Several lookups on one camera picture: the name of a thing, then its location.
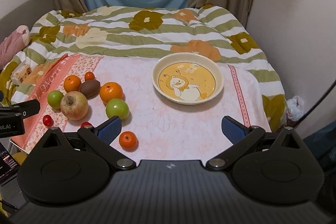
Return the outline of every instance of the white plastic bag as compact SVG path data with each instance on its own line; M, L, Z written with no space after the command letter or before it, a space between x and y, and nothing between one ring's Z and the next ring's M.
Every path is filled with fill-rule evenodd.
M287 100L287 117L293 122L298 121L303 115L303 100L295 95Z

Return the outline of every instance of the tangerine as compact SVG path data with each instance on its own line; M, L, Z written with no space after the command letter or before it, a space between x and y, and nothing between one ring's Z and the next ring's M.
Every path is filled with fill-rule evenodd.
M63 87L66 92L78 91L81 83L82 82L78 76L69 75L67 78L65 78Z
M119 144L125 150L132 150L138 144L136 135L131 131L125 131L119 136Z
M93 74L92 71L88 71L85 76L84 76L84 80L85 81L88 81L88 80L94 80L96 77L95 75Z
M99 91L101 100L107 104L111 99L122 99L124 96L122 87L115 82L108 82L104 84Z

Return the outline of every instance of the red fruit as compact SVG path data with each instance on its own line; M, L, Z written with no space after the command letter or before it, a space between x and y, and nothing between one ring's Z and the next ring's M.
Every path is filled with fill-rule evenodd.
M46 127L51 127L54 123L54 120L50 115L44 115L42 122Z
M84 122L84 123L81 124L81 128L84 127L84 126L92 126L93 127L93 125L90 124L89 122Z
M96 79L96 77L95 77L95 75L93 74L92 71L88 71L84 76L85 81L93 80L93 79Z

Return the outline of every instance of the green plum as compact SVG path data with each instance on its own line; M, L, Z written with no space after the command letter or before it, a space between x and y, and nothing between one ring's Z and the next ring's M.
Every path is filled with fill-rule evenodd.
M61 100L64 97L63 93L58 90L53 90L48 94L48 104L54 109L60 109Z
M124 120L129 116L128 105L121 99L111 99L106 105L106 115L109 119L113 116L119 116Z

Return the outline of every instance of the cartoon duck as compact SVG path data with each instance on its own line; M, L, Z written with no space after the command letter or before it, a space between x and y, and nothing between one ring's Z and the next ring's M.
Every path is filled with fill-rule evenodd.
M199 85L190 84L179 70L176 70L176 73L177 75L172 76L164 74L163 77L167 77L166 86L173 90L177 97L186 102L195 102L200 97L202 99L206 98L207 94L200 92Z

